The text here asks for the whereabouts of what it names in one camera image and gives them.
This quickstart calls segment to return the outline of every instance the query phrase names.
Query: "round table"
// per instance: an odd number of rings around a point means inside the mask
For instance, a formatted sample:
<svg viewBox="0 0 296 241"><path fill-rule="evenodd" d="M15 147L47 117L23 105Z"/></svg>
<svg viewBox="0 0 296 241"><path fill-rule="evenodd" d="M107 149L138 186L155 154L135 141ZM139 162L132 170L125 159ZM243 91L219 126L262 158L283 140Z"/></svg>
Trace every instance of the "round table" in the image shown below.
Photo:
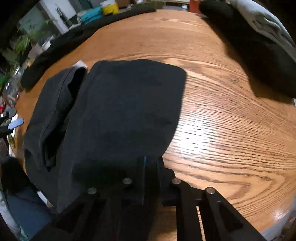
<svg viewBox="0 0 296 241"><path fill-rule="evenodd" d="M196 14L157 10L99 29L51 66L16 105L23 135L46 80L83 60L146 58L187 72L180 121L165 165L192 186L217 189L258 231L289 212L296 189L296 112L292 100L259 83L223 39ZM152 236L176 235L172 209L161 211Z"/></svg>

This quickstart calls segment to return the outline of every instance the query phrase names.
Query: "green plant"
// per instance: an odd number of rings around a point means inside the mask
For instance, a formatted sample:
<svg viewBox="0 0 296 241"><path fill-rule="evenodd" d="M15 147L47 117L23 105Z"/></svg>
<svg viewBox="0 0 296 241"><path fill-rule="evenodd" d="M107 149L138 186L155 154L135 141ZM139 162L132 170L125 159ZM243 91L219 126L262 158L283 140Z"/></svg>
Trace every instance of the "green plant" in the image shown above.
<svg viewBox="0 0 296 241"><path fill-rule="evenodd" d="M50 22L53 22L54 19L47 19L43 22L43 24L49 24ZM15 41L13 45L13 51L17 53L18 55L23 55L30 43L37 39L39 36L42 36L45 32L42 30L35 30L36 24L30 24L28 27L28 32L26 34L22 34L18 37L18 39ZM23 27L19 27L18 31L22 30L24 31Z"/></svg>
<svg viewBox="0 0 296 241"><path fill-rule="evenodd" d="M8 77L6 75L0 75L0 86L4 86L8 80Z"/></svg>

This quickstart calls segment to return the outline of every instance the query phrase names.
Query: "screw head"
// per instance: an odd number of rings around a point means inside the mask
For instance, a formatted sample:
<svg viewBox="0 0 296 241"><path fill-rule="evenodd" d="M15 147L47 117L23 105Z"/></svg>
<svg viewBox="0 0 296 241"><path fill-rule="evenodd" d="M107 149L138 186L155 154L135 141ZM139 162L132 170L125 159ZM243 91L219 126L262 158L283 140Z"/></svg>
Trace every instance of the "screw head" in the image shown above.
<svg viewBox="0 0 296 241"><path fill-rule="evenodd" d="M132 179L130 179L130 178L125 178L125 179L122 180L122 182L123 182L124 184L126 184L126 185L129 185L129 184L131 184L133 181L132 181Z"/></svg>
<svg viewBox="0 0 296 241"><path fill-rule="evenodd" d="M212 188L212 187L207 188L206 191L209 194L214 194L216 192L216 190L214 188Z"/></svg>
<svg viewBox="0 0 296 241"><path fill-rule="evenodd" d="M96 188L89 188L89 189L87 190L87 193L90 194L90 195L94 195L94 194L96 194Z"/></svg>
<svg viewBox="0 0 296 241"><path fill-rule="evenodd" d="M181 180L178 179L178 178L174 178L174 179L172 180L172 183L178 185L178 184L181 183Z"/></svg>

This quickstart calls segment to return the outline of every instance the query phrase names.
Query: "fabric fold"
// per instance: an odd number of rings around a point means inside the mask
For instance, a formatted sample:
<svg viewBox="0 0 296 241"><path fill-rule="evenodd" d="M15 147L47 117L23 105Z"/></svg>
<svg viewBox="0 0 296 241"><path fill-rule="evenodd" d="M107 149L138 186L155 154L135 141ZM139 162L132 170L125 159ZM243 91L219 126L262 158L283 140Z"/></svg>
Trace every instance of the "fabric fold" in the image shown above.
<svg viewBox="0 0 296 241"><path fill-rule="evenodd" d="M56 164L56 143L63 139L65 118L74 104L85 74L85 68L63 70L46 82L40 94L40 101L35 106L36 111L26 131L26 135L36 133L36 136L33 140L24 140L25 152L35 156L39 169L50 169Z"/></svg>
<svg viewBox="0 0 296 241"><path fill-rule="evenodd" d="M277 43L296 62L296 45L280 20L252 0L229 0L258 33Z"/></svg>
<svg viewBox="0 0 296 241"><path fill-rule="evenodd" d="M200 10L229 41L254 77L273 90L296 98L296 62L282 47L254 31L240 12L226 2L204 0Z"/></svg>

